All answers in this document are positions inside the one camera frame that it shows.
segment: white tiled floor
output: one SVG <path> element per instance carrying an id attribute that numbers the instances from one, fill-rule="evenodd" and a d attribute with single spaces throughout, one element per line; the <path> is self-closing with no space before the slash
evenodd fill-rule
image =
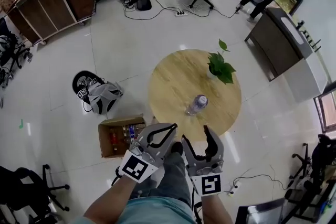
<path id="1" fill-rule="evenodd" d="M 151 1 L 150 11 L 135 11 L 128 16 L 156 15 L 160 7 Z M 191 0 L 159 1 L 182 9 Z M 213 0 L 216 8 L 228 16 L 238 2 Z M 206 15 L 206 4 L 198 2 L 195 12 Z M 253 45 L 244 42 L 253 27 L 246 18 L 244 12 L 228 19 L 215 11 L 206 18 L 176 18 L 165 10 L 153 20 L 137 21 L 124 17 L 118 0 L 102 0 L 85 27 L 72 27 L 39 48 L 32 62 L 16 73 L 4 91 L 0 165 L 11 170 L 23 166 L 40 174 L 42 164 L 48 163 L 55 185 L 71 186 L 70 192 L 59 194 L 71 208 L 69 213 L 61 212 L 65 220 L 83 214 L 109 188 L 121 162 L 101 158 L 97 125 L 114 116 L 140 113 L 150 123 L 153 114 L 148 104 L 148 81 L 155 65 L 180 49 L 216 51 L 220 38 L 229 46 L 225 59 L 237 70 L 243 94 L 237 121 L 221 136 L 227 189 L 247 170 L 245 176 L 268 174 L 286 185 L 290 171 L 298 166 L 291 154 L 302 153 L 303 142 L 309 143 L 310 150 L 315 147 L 320 124 L 313 101 L 296 104 L 284 77 L 269 83 L 263 57 Z M 107 115 L 83 109 L 71 87 L 80 70 L 120 82 L 124 96 Z M 204 143 L 196 148 L 203 150 Z M 233 219 L 241 205 L 284 195 L 279 185 L 267 178 L 241 182 L 233 198 L 221 195 Z"/>

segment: plastic water bottle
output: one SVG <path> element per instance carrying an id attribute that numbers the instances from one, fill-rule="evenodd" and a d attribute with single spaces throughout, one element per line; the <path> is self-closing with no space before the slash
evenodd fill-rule
<path id="1" fill-rule="evenodd" d="M 194 99 L 194 101 L 187 107 L 185 110 L 185 114 L 189 116 L 196 115 L 199 111 L 204 109 L 208 104 L 208 98 L 205 95 L 198 95 Z"/>

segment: white wall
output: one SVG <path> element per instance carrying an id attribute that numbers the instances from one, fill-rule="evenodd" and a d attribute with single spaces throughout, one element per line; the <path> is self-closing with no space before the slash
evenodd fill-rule
<path id="1" fill-rule="evenodd" d="M 303 0 L 295 12 L 314 41 L 321 39 L 319 45 L 327 72 L 332 81 L 336 80 L 336 0 Z"/>

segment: teal shirt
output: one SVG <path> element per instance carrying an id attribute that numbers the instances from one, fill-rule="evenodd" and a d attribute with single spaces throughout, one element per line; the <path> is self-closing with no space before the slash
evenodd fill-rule
<path id="1" fill-rule="evenodd" d="M 117 224 L 194 224 L 190 207 L 182 201 L 167 197 L 144 197 L 130 200 Z M 72 224 L 93 224 L 85 217 Z"/>

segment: bottle cap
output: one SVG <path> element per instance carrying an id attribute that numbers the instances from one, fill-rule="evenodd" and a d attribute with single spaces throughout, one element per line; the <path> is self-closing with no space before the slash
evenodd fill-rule
<path id="1" fill-rule="evenodd" d="M 198 100 L 201 104 L 206 104 L 206 102 L 208 101 L 207 98 L 203 95 L 199 98 Z"/>

